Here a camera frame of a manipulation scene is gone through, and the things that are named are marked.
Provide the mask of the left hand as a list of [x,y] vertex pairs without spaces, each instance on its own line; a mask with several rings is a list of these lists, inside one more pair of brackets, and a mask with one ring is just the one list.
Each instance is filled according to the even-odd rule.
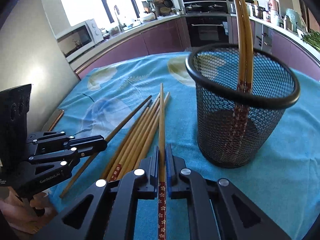
[[7,198],[1,198],[1,212],[11,228],[31,235],[57,215],[55,207],[44,192],[24,203],[10,191]]

